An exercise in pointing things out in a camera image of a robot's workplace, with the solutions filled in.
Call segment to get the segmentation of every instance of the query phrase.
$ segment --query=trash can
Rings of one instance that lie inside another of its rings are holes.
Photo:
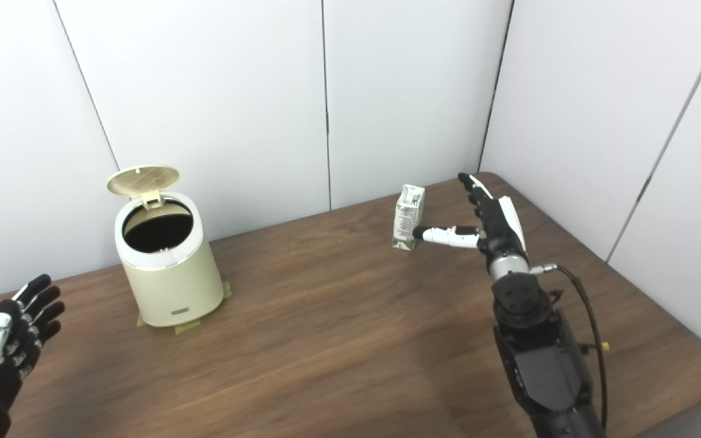
[[[162,192],[177,183],[173,167],[139,166],[112,175],[108,189],[129,196],[115,217],[115,247],[142,320],[154,327],[194,321],[223,301],[223,281],[197,206]]]

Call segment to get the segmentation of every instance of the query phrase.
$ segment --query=cable connector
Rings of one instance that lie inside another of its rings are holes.
[[[542,275],[542,274],[547,274],[548,272],[551,272],[551,271],[556,271],[556,269],[559,269],[559,266],[557,266],[556,263],[549,263],[547,265],[540,265],[540,266],[531,267],[529,269],[529,274]]]

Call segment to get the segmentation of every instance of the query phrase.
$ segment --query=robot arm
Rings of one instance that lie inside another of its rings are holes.
[[[593,383],[567,319],[529,269],[523,230],[512,200],[495,200],[475,177],[459,174],[483,231],[471,227],[417,227],[429,242],[478,248],[494,280],[494,335],[510,388],[539,438],[606,438],[592,404]]]
[[[44,343],[61,330],[61,291],[47,274],[31,280],[11,299],[0,302],[0,438],[9,429],[9,408],[23,380],[39,360]]]

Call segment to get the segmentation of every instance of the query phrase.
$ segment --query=black cable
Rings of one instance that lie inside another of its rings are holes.
[[[556,266],[556,269],[561,271],[562,274],[567,275],[567,278],[570,278],[570,281],[573,283],[573,286],[575,286],[576,291],[578,291],[578,294],[581,296],[581,300],[582,302],[584,302],[584,306],[586,306],[586,313],[589,316],[589,323],[591,324],[591,330],[596,344],[596,358],[599,361],[599,380],[602,391],[602,429],[607,429],[607,372],[605,371],[604,367],[604,352],[602,350],[602,340],[599,336],[599,327],[596,326],[595,314],[593,314],[593,309],[591,308],[589,296],[586,293],[586,289],[581,283],[581,280],[575,275],[573,275],[573,273],[570,272],[564,266]]]

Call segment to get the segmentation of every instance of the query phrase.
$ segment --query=wooden table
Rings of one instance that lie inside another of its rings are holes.
[[[701,402],[701,340],[500,178],[481,179],[514,200],[532,263],[584,280],[612,345],[609,435]],[[64,330],[9,438],[534,436],[494,344],[483,257],[390,248],[396,198],[214,242],[234,296],[181,335],[136,326],[120,266],[58,281]],[[424,223],[478,224],[455,181],[428,187]],[[542,283],[568,290],[559,307],[589,341],[568,283]]]

